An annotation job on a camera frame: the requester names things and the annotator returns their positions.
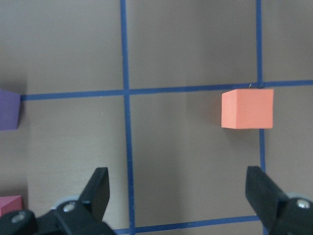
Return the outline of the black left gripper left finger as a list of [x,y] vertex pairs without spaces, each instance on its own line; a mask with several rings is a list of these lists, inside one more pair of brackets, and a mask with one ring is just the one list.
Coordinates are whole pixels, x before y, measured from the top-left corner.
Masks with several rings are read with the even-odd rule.
[[78,201],[93,215],[102,220],[110,199],[109,172],[107,167],[98,167],[80,194]]

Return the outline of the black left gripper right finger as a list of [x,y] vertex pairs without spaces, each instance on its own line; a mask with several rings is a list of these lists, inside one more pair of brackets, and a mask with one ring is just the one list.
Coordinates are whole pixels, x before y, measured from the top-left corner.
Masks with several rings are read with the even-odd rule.
[[260,220],[275,220],[279,207],[289,200],[259,166],[247,167],[245,195]]

